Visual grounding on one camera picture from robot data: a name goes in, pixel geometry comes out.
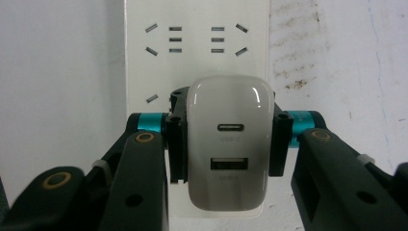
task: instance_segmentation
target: power strip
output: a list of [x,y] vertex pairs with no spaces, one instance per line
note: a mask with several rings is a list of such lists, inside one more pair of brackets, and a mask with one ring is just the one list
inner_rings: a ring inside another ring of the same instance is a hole
[[[126,0],[127,114],[168,112],[172,91],[213,73],[268,80],[268,12],[269,0]],[[169,190],[171,215],[237,214],[181,206],[187,187]]]

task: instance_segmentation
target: glossy charger surface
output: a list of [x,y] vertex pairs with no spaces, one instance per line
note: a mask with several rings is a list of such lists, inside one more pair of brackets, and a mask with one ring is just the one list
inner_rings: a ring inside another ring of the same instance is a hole
[[187,102],[189,194],[198,208],[244,211],[264,201],[274,96],[247,76],[198,80]]

